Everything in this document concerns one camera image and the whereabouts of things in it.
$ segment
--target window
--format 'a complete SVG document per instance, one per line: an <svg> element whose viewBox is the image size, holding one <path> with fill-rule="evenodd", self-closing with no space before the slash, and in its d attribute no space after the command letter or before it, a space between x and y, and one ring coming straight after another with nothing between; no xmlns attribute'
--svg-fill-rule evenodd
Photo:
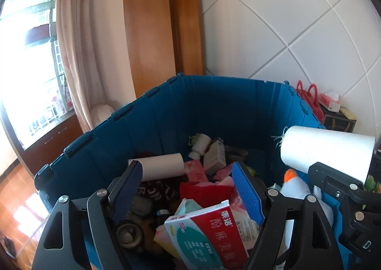
<svg viewBox="0 0 381 270"><path fill-rule="evenodd" d="M55 0L5 0L0 14L0 98L24 150L73 109L55 21Z"/></svg>

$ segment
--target toilet paper roll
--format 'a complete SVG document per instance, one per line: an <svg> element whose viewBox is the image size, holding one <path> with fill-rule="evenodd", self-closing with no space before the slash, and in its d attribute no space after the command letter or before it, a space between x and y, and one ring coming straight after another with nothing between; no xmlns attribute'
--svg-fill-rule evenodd
<svg viewBox="0 0 381 270"><path fill-rule="evenodd" d="M308 173L321 162L365 183L373 155L375 138L340 131L292 126L281 143L283 163Z"/></svg>
<svg viewBox="0 0 381 270"><path fill-rule="evenodd" d="M177 177L184 174L184 161L180 153L136 158L134 160L141 162L143 166L142 182Z"/></svg>

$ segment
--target white wall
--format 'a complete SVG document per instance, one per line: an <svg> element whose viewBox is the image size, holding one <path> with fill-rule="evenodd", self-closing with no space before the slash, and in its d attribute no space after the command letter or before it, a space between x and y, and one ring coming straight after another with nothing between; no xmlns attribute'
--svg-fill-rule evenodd
<svg viewBox="0 0 381 270"><path fill-rule="evenodd" d="M214 75L335 91L381 134L381 18L370 0L202 0L206 67Z"/></svg>
<svg viewBox="0 0 381 270"><path fill-rule="evenodd" d="M93 0L93 36L106 97L115 110L136 99L128 58L123 0Z"/></svg>
<svg viewBox="0 0 381 270"><path fill-rule="evenodd" d="M17 159L0 122L0 175Z"/></svg>

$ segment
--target drawer handle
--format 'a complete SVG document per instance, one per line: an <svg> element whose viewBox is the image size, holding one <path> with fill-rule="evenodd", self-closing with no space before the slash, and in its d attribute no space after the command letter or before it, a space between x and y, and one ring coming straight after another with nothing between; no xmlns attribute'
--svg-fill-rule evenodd
<svg viewBox="0 0 381 270"><path fill-rule="evenodd" d="M50 138L48 141L46 141L45 144L49 143L49 142L52 141L52 140L53 140L53 137Z"/></svg>
<svg viewBox="0 0 381 270"><path fill-rule="evenodd" d="M58 133L60 134L60 133L64 132L66 129L67 129L67 127L65 127L63 130L59 131Z"/></svg>

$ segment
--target red cloth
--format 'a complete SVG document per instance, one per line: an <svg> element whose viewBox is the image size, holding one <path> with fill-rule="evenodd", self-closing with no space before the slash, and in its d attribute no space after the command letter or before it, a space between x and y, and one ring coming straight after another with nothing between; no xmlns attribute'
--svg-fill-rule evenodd
<svg viewBox="0 0 381 270"><path fill-rule="evenodd" d="M210 185L195 186L194 182L182 182L180 184L181 199L193 199L201 207L210 207L230 199L234 190L232 186Z"/></svg>

